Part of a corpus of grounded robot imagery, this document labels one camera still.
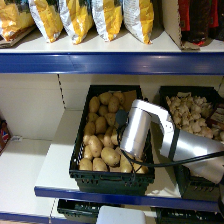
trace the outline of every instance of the crate handle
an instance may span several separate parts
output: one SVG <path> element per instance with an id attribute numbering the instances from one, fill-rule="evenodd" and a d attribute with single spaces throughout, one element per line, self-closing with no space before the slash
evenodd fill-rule
<path id="1" fill-rule="evenodd" d="M 109 176 L 109 175 L 101 175 L 101 180 L 111 180 L 111 181 L 121 181 L 122 177 L 116 177 L 116 176 Z"/>

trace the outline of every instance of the robotic arm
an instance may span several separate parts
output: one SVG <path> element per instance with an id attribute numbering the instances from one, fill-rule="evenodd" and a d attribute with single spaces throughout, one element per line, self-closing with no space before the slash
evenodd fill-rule
<path id="1" fill-rule="evenodd" d="M 163 133 L 160 154 L 173 161 L 191 159 L 224 151 L 220 142 L 193 135 L 175 127 L 164 108 L 135 100 L 129 112 L 128 124 L 120 142 L 121 150 L 141 158 L 150 123 L 159 124 Z M 194 173 L 220 184 L 220 211 L 224 215 L 224 157 L 215 157 L 183 164 Z"/>

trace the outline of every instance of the shelf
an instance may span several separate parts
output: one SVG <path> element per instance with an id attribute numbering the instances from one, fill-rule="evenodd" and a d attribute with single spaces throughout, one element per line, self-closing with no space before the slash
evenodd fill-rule
<path id="1" fill-rule="evenodd" d="M 167 33 L 155 28 L 151 45 L 121 29 L 108 43 L 95 28 L 83 43 L 72 45 L 65 31 L 51 44 L 39 30 L 10 49 L 0 49 L 0 73 L 191 74 L 223 75 L 224 42 L 213 40 L 200 52 L 181 52 Z"/>
<path id="2" fill-rule="evenodd" d="M 49 223 L 53 198 L 37 198 L 33 191 L 50 141 L 9 142 L 0 156 L 0 219 Z"/>
<path id="3" fill-rule="evenodd" d="M 99 203 L 218 211 L 216 202 L 181 199 L 172 168 L 155 170 L 155 182 L 148 186 L 145 196 L 96 194 L 79 191 L 75 179 L 69 176 L 69 164 L 81 115 L 82 111 L 65 110 L 35 184 L 34 190 L 37 196 Z M 155 163 L 166 160 L 157 155 L 155 151 L 153 151 L 153 159 Z"/>
<path id="4" fill-rule="evenodd" d="M 52 213 L 51 213 L 51 223 L 52 224 L 76 224 L 74 221 L 67 220 L 63 214 L 57 212 L 58 199 L 55 200 Z M 155 218 L 156 211 L 153 208 L 146 206 L 134 206 L 134 205 L 124 205 L 125 208 L 140 210 L 145 213 L 146 224 L 156 224 Z"/>

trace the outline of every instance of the produce crate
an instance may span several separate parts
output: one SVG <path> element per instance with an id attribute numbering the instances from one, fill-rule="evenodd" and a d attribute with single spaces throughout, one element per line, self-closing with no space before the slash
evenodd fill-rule
<path id="1" fill-rule="evenodd" d="M 206 97 L 207 101 L 213 103 L 214 106 L 216 103 L 223 102 L 223 99 L 213 87 L 162 86 L 159 91 L 160 105 L 169 111 L 166 96 L 176 96 L 178 92 L 191 92 L 192 96 Z M 206 201 L 218 200 L 218 185 L 205 178 L 192 176 L 190 170 L 182 165 L 174 166 L 174 173 L 182 198 Z"/>
<path id="2" fill-rule="evenodd" d="M 57 211 L 70 221 L 96 223 L 101 206 L 120 207 L 115 204 L 101 204 L 94 202 L 72 201 L 59 199 Z"/>
<path id="3" fill-rule="evenodd" d="M 75 178 L 80 191 L 105 193 L 105 194 L 125 194 L 125 195 L 144 195 L 150 183 L 154 182 L 155 170 L 150 168 L 147 174 L 120 173 L 120 172 L 97 172 L 81 171 L 78 169 L 79 161 L 83 154 L 83 130 L 86 124 L 89 101 L 93 96 L 98 96 L 107 91 L 136 91 L 137 98 L 142 99 L 140 86 L 125 85 L 91 85 L 86 98 L 74 151 L 71 157 L 69 174 Z M 150 132 L 148 132 L 145 149 L 144 161 L 153 163 L 152 148 L 150 142 Z"/>
<path id="4" fill-rule="evenodd" d="M 156 208 L 157 224 L 221 224 L 220 213 Z"/>

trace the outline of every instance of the yellow chip bag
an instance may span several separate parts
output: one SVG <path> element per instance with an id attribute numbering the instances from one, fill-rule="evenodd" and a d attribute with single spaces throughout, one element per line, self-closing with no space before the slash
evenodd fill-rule
<path id="1" fill-rule="evenodd" d="M 6 41 L 34 24 L 28 0 L 0 0 L 0 34 Z"/>
<path id="2" fill-rule="evenodd" d="M 124 24 L 138 40 L 150 44 L 154 11 L 150 0 L 123 0 Z"/>
<path id="3" fill-rule="evenodd" d="M 105 40 L 113 40 L 120 31 L 122 5 L 119 0 L 92 0 L 93 20 L 98 34 Z"/>
<path id="4" fill-rule="evenodd" d="M 79 44 L 93 26 L 90 0 L 59 0 L 62 23 L 73 44 Z"/>
<path id="5" fill-rule="evenodd" d="M 29 0 L 29 6 L 33 19 L 46 42 L 56 41 L 63 29 L 57 0 Z"/>

